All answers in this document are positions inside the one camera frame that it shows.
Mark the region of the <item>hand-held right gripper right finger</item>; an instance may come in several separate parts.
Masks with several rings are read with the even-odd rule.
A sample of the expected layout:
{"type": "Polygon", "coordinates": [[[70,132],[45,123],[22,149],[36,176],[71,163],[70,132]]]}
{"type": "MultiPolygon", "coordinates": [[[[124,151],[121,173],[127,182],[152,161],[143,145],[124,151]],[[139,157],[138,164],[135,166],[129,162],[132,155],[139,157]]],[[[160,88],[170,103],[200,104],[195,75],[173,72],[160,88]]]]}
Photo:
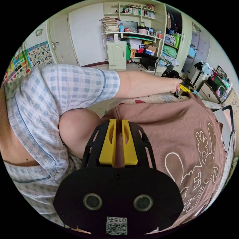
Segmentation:
{"type": "Polygon", "coordinates": [[[135,166],[138,164],[138,158],[135,150],[132,132],[128,120],[122,120],[122,142],[124,166],[135,166]]]}

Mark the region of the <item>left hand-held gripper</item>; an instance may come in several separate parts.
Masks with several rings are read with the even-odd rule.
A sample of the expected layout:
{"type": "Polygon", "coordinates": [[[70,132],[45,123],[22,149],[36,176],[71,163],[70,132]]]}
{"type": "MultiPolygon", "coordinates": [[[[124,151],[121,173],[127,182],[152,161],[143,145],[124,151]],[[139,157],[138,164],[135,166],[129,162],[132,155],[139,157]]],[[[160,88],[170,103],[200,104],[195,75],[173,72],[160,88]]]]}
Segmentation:
{"type": "MultiPolygon", "coordinates": [[[[177,78],[177,79],[181,79],[184,80],[177,71],[175,70],[165,70],[161,77],[166,77],[166,78],[177,78]]],[[[186,85],[185,83],[180,83],[180,90],[182,90],[183,92],[191,92],[191,89],[188,85],[186,85]]]]}

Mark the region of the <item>person's left hand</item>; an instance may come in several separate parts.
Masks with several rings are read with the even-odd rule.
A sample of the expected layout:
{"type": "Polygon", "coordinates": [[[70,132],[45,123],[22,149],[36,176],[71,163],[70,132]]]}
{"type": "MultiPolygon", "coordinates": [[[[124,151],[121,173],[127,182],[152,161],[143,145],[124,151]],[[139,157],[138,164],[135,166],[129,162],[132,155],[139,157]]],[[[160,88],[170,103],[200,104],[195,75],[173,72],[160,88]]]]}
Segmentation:
{"type": "Polygon", "coordinates": [[[175,92],[180,91],[180,84],[183,82],[180,78],[173,78],[173,87],[171,93],[174,94],[175,92]]]}

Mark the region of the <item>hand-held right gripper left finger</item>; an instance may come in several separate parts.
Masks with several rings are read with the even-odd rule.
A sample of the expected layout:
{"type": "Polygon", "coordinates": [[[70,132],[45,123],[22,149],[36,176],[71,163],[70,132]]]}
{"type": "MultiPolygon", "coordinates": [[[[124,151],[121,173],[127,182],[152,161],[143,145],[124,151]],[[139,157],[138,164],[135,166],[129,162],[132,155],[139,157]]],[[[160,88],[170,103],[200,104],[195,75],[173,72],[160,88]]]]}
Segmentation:
{"type": "Polygon", "coordinates": [[[108,121],[103,146],[99,156],[99,163],[101,165],[108,165],[113,167],[115,164],[116,123],[116,119],[110,119],[108,121]]]}

